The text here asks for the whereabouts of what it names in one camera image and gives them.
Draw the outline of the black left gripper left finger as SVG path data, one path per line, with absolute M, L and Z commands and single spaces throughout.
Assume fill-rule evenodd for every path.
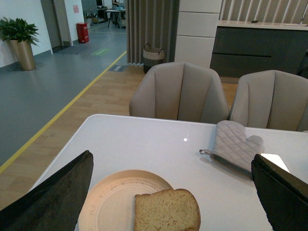
M 73 231 L 93 171 L 84 151 L 63 168 L 0 212 L 2 231 Z

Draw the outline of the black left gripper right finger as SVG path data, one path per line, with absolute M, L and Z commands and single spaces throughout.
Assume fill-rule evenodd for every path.
M 274 231 L 308 229 L 308 184 L 265 157 L 251 162 L 259 200 Z

